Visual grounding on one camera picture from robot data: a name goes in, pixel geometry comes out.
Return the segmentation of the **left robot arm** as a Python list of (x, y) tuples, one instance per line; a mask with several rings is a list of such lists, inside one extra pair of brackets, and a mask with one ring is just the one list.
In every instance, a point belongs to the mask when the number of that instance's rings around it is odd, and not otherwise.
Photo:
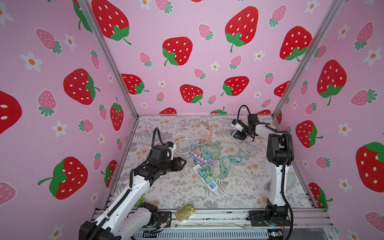
[(154, 225), (158, 208), (143, 202), (136, 211), (135, 204), (154, 182), (169, 172), (180, 172), (186, 160), (175, 157), (176, 144), (151, 144), (147, 159), (130, 171), (130, 182), (118, 198), (95, 221), (86, 221), (79, 231), (80, 240), (130, 240), (142, 227)]

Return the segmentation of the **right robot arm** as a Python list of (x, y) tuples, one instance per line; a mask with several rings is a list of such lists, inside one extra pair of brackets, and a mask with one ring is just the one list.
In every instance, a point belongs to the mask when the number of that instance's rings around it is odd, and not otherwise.
[(248, 124), (240, 120), (240, 115), (231, 123), (237, 130), (232, 133), (235, 139), (244, 141), (247, 137), (261, 136), (267, 140), (267, 160), (270, 163), (272, 178), (270, 185), (269, 198), (263, 213), (249, 212), (247, 220), (252, 226), (268, 225), (281, 227), (289, 224), (289, 231), (286, 239), (290, 239), (294, 227), (294, 212), (286, 198), (287, 179), (289, 168), (294, 160), (293, 139), (289, 132), (279, 131), (270, 126), (269, 123), (260, 122), (257, 114), (252, 114), (246, 105), (248, 111)]

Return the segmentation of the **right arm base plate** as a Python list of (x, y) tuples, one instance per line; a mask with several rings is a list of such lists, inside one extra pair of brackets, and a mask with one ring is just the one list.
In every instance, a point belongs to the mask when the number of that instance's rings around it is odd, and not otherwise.
[(291, 224), (286, 217), (267, 217), (265, 211), (249, 211), (246, 220), (253, 227), (289, 227)]

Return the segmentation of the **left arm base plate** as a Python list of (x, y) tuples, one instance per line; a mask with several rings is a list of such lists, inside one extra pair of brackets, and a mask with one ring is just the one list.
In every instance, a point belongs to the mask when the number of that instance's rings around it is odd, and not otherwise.
[(172, 212), (170, 211), (160, 211), (155, 214), (155, 216), (151, 216), (150, 221), (143, 225), (143, 228), (169, 228), (172, 223)]

